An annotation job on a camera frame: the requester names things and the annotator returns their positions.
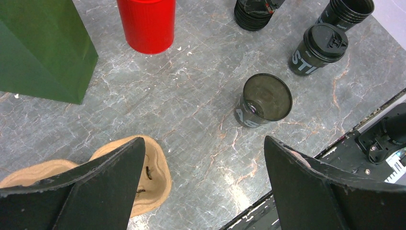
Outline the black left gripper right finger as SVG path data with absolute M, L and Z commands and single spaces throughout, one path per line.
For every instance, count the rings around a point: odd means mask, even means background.
M 271 136 L 264 156 L 282 229 L 405 229 L 404 185 L 352 174 Z

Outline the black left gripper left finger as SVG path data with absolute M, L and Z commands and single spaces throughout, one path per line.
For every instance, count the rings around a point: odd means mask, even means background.
M 1 189 L 1 229 L 125 230 L 145 152 L 143 138 L 134 138 L 33 185 Z

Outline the black coffee cup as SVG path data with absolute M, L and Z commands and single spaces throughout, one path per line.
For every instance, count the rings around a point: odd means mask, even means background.
M 346 32 L 374 11 L 372 0 L 330 0 L 316 24 L 328 23 Z
M 289 59 L 290 70 L 299 76 L 311 75 L 327 64 L 328 62 L 320 59 L 303 42 L 299 44 Z
M 259 73 L 245 82 L 234 116 L 243 127 L 257 128 L 284 119 L 292 106 L 288 86 L 272 74 Z

